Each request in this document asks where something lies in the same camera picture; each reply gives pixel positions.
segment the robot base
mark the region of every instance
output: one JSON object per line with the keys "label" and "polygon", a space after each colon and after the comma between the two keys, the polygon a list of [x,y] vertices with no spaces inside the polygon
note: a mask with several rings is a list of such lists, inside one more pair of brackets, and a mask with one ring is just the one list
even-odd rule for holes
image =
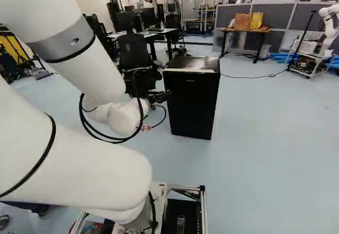
{"label": "robot base", "polygon": [[[155,234],[185,234],[207,232],[207,207],[204,186],[175,186],[153,182],[150,191],[155,200]],[[149,219],[151,212],[145,207],[138,218],[141,220],[128,226],[120,226],[105,219],[102,234],[151,234],[151,229],[142,230],[142,220]],[[82,212],[74,224],[71,234],[80,234],[86,222],[87,213]]]}

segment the white robot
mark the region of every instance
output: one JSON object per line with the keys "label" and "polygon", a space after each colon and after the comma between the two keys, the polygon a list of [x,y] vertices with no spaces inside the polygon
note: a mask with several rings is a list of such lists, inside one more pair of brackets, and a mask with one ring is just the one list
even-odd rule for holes
{"label": "white robot", "polygon": [[320,17],[324,20],[325,35],[327,36],[323,41],[323,45],[319,53],[323,56],[325,50],[331,46],[332,42],[339,35],[339,5],[332,5],[330,7],[324,7],[319,10]]}
{"label": "white robot", "polygon": [[[149,102],[118,102],[125,93],[124,80],[74,0],[0,3],[0,22],[84,93],[88,116],[118,134],[135,130]],[[56,125],[2,78],[0,122],[0,201],[74,206],[132,232],[145,227],[160,233],[161,224],[155,221],[162,221],[167,187],[152,181],[151,165],[142,154]],[[32,137],[32,129],[40,136]],[[201,202],[205,215],[206,201]]]}

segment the black office chair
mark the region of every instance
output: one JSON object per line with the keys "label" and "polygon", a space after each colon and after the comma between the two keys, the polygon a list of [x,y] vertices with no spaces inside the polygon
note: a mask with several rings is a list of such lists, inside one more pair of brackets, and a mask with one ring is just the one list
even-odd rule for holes
{"label": "black office chair", "polygon": [[[178,55],[186,54],[187,49],[186,49],[185,40],[184,40],[185,33],[182,29],[179,15],[173,14],[171,12],[168,16],[166,16],[165,25],[167,28],[170,28],[170,29],[178,29],[178,31],[174,32],[171,35],[172,44],[174,44],[174,48],[172,49],[172,52],[177,52]],[[180,40],[182,40],[184,48],[176,47],[177,44],[180,44],[179,42]]]}
{"label": "black office chair", "polygon": [[91,16],[86,16],[86,14],[83,15],[85,16],[86,21],[94,31],[96,37],[100,40],[102,46],[105,48],[107,54],[113,60],[116,56],[116,49],[112,44],[111,39],[107,38],[107,32],[104,24],[99,22],[96,14],[92,14]]}
{"label": "black office chair", "polygon": [[120,73],[124,75],[126,93],[135,97],[132,77],[137,72],[136,86],[140,97],[148,97],[148,91],[155,89],[155,82],[162,79],[161,73],[153,63],[148,50],[147,43],[142,34],[132,32],[118,38],[120,47],[119,67]]}

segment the black cabinet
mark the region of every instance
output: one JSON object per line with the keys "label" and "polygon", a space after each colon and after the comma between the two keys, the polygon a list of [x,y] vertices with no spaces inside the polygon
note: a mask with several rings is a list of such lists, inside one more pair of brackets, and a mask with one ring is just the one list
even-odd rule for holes
{"label": "black cabinet", "polygon": [[175,57],[163,72],[171,132],[210,140],[220,80],[218,58]]}

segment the light blue floor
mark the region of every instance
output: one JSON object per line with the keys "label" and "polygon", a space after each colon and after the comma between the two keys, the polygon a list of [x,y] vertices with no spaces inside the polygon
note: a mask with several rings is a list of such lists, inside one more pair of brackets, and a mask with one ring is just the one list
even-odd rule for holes
{"label": "light blue floor", "polygon": [[[165,48],[156,45],[162,60]],[[196,56],[219,55],[211,46],[187,48]],[[222,73],[232,76],[284,69],[274,61],[254,65],[246,57],[225,57],[220,63]],[[59,75],[37,82],[23,79],[13,87],[58,123],[85,133],[77,114],[80,92]],[[335,234],[338,94],[339,78],[332,75],[310,80],[290,72],[262,79],[222,77],[211,141],[174,136],[166,120],[124,146],[148,157],[156,181],[206,186],[211,234]],[[162,115],[156,110],[149,122]],[[36,234],[68,233],[77,210],[59,209],[54,214],[55,221],[32,221]]]}

